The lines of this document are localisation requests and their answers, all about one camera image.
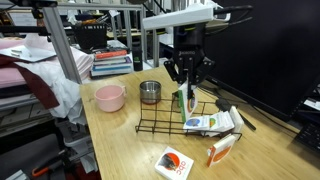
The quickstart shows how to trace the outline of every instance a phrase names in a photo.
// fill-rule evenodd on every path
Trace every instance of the pink bowl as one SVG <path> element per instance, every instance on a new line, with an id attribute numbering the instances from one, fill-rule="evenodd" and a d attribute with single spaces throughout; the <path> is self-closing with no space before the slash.
<path id="1" fill-rule="evenodd" d="M 96 91 L 95 98 L 101 110 L 114 112 L 124 105 L 125 95 L 125 86 L 107 85 Z"/>

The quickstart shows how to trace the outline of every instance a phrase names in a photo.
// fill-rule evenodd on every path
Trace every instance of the stainless steel can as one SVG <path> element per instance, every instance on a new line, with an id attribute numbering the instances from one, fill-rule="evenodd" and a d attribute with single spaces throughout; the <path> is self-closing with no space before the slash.
<path id="1" fill-rule="evenodd" d="M 158 81 L 143 81 L 140 84 L 140 100 L 145 104 L 155 104 L 161 100 L 161 84 Z"/>

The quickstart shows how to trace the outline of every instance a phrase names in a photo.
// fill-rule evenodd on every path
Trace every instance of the computer monitor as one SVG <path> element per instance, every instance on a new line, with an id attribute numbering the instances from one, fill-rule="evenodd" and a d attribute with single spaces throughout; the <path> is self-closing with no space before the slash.
<path id="1" fill-rule="evenodd" d="M 206 55 L 216 63 L 207 79 L 290 120 L 320 83 L 320 1 L 215 2 L 252 5 L 253 19 L 206 37 Z"/>

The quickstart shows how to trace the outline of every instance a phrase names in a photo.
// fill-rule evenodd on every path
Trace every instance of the wire rack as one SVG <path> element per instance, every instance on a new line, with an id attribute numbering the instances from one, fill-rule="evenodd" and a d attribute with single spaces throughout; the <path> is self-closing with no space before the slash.
<path id="1" fill-rule="evenodd" d="M 225 132 L 211 130 L 194 130 L 184 129 L 181 118 L 181 111 L 178 99 L 175 93 L 172 99 L 157 99 L 158 103 L 144 104 L 140 101 L 141 118 L 139 124 L 135 126 L 136 132 L 151 132 L 151 133 L 166 133 L 166 134 L 181 134 L 209 137 L 207 133 L 216 133 L 214 137 L 224 137 L 228 134 L 238 134 L 238 140 L 241 138 L 241 133 L 232 132 L 233 129 Z M 198 101 L 197 108 L 192 113 L 192 117 L 203 115 L 212 115 L 220 109 L 215 102 Z"/>

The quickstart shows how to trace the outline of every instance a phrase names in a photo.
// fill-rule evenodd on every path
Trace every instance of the small bottle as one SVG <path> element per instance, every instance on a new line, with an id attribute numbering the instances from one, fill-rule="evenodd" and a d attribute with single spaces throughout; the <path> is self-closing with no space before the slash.
<path id="1" fill-rule="evenodd" d="M 132 42 L 132 57 L 133 57 L 133 70 L 142 71 L 142 50 L 139 41 Z"/>

